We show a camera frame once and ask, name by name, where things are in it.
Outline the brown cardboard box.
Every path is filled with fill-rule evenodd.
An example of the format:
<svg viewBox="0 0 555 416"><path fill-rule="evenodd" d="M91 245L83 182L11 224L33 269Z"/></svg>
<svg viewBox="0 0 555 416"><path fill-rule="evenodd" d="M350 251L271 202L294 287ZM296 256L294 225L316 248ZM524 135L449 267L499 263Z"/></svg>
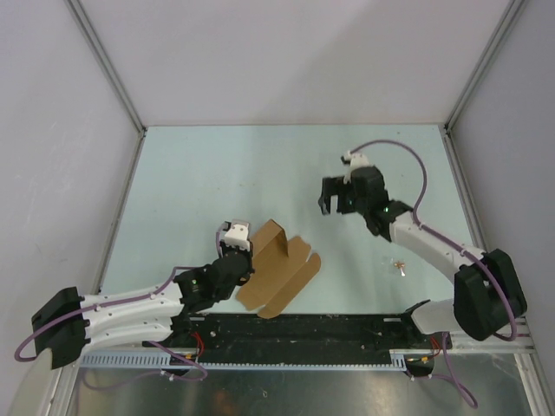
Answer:
<svg viewBox="0 0 555 416"><path fill-rule="evenodd" d="M321 257L300 236L288 238L284 228L268 220L254 235L255 273L236 294L247 311L262 319L281 315L319 272Z"/></svg>

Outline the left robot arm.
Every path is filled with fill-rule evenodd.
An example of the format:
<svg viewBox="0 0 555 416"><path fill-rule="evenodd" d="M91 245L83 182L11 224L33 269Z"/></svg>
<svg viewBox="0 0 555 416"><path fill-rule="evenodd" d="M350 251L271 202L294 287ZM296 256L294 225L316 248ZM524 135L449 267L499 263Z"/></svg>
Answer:
<svg viewBox="0 0 555 416"><path fill-rule="evenodd" d="M82 296L59 290L31 318L36 353L51 353L51 367L65 367L99 348L144 341L190 340L189 316L228 299L253 273L252 243L223 242L222 254L204 266L175 267L151 288L119 295Z"/></svg>

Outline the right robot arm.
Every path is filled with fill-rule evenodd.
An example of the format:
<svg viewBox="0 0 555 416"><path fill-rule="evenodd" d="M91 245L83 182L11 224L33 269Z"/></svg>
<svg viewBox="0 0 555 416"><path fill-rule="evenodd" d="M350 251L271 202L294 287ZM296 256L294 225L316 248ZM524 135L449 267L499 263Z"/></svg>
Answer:
<svg viewBox="0 0 555 416"><path fill-rule="evenodd" d="M407 346L419 348L431 334L456 330L476 341L499 336L505 326L512 328L508 340L518 333L516 320L527 311L527 302L511 257L500 249L486 252L450 242L417 224L413 207L389 197L376 167L324 178L318 205L324 215L361 215L372 235L413 252L453 285L452 298L424 301L408 310L411 319L400 326Z"/></svg>

